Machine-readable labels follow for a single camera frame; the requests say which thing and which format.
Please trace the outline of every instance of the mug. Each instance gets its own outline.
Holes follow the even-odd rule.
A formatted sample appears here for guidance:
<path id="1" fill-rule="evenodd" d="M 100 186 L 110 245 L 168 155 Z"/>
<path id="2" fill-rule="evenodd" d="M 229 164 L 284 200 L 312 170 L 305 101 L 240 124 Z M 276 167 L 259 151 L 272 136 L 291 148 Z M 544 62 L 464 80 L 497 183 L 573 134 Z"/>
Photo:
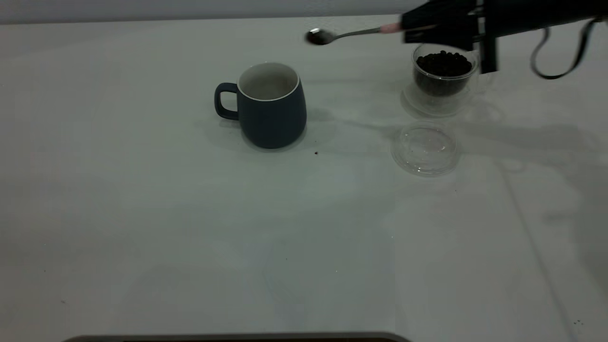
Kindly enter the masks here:
<path id="1" fill-rule="evenodd" d="M 237 95 L 237 111 L 222 106 L 222 92 Z M 300 76 L 280 63 L 254 65 L 239 77 L 237 84 L 222 83 L 215 89 L 215 111 L 238 120 L 245 136 L 263 148 L 287 146 L 306 127 L 306 102 Z"/>

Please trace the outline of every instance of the spoon handle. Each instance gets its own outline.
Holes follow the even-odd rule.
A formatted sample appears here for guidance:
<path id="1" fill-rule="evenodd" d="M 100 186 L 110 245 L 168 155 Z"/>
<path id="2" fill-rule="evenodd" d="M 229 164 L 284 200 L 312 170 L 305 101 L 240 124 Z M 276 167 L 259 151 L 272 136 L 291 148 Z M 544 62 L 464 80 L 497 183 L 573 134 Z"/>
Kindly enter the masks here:
<path id="1" fill-rule="evenodd" d="M 343 33 L 341 35 L 337 35 L 334 39 L 338 39 L 338 38 L 342 38 L 342 37 L 349 37 L 349 36 L 368 35 L 371 33 L 380 33 L 380 32 L 382 32 L 381 28 L 376 27 L 375 29 L 367 29 L 367 30 Z"/>

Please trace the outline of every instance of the metal spoon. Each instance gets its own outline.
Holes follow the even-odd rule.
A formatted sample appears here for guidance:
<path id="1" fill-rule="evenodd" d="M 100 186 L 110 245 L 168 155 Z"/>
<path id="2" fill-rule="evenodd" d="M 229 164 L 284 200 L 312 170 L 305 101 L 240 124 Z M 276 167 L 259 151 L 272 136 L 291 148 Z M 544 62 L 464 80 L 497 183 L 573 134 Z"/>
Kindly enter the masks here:
<path id="1" fill-rule="evenodd" d="M 410 29 L 408 31 L 432 29 L 435 26 L 437 26 L 437 25 L 418 27 L 416 29 Z M 343 33 L 341 35 L 335 35 L 334 33 L 330 32 L 330 31 L 323 30 L 320 28 L 315 28 L 306 33 L 306 40 L 309 43 L 315 44 L 315 45 L 327 45 L 336 39 L 340 39 L 340 38 L 344 38 L 344 37 L 369 35 L 371 33 L 395 33 L 395 32 L 400 32 L 400 31 L 403 31 L 401 29 L 400 23 L 382 25 L 381 27 L 376 27 L 375 29 L 348 32 L 348 33 Z"/>

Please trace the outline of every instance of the white table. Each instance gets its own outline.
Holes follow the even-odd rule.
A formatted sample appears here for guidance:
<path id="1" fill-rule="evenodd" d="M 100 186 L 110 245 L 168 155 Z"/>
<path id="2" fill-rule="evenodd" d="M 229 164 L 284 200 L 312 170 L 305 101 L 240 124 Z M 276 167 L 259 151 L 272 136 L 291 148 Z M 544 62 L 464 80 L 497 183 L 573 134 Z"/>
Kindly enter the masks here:
<path id="1" fill-rule="evenodd" d="M 415 120 L 399 101 L 414 47 L 302 42 L 393 20 L 0 27 L 0 340 L 604 341 L 606 26 L 552 82 L 528 67 L 539 32 L 502 38 L 494 83 L 447 123 L 463 160 L 425 179 L 388 150 Z M 580 27 L 554 30 L 545 71 L 569 65 Z M 279 152 L 212 103 L 266 60 L 298 70 L 308 104 L 305 136 Z"/>

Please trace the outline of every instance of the cable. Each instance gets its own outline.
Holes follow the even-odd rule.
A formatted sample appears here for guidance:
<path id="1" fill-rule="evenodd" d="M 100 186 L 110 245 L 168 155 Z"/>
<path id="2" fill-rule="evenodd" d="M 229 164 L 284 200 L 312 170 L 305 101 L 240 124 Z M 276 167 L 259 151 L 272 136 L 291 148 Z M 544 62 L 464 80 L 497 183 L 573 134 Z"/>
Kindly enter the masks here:
<path id="1" fill-rule="evenodd" d="M 549 36 L 551 34 L 551 31 L 548 27 L 544 28 L 544 35 L 541 39 L 541 42 L 538 44 L 538 46 L 536 46 L 536 48 L 534 49 L 534 51 L 532 52 L 532 56 L 530 57 L 530 67 L 532 67 L 532 71 L 542 77 L 543 79 L 546 80 L 556 80 L 560 77 L 566 76 L 567 74 L 569 74 L 570 72 L 572 72 L 572 70 L 576 69 L 576 67 L 581 63 L 582 58 L 585 56 L 585 52 L 587 51 L 587 43 L 589 42 L 589 35 L 591 34 L 591 31 L 593 29 L 593 26 L 595 25 L 595 23 L 600 23 L 601 21 L 604 21 L 604 18 L 602 17 L 597 17 L 591 21 L 589 21 L 585 27 L 582 28 L 581 30 L 581 39 L 579 40 L 579 44 L 578 44 L 578 51 L 576 53 L 576 58 L 574 59 L 574 61 L 572 62 L 572 65 L 570 66 L 570 69 L 568 69 L 565 73 L 563 74 L 559 74 L 559 75 L 545 75 L 543 73 L 541 73 L 538 68 L 536 67 L 536 55 L 538 55 L 538 52 L 540 51 L 540 49 L 545 45 L 545 43 L 547 42 L 547 40 L 549 40 Z"/>

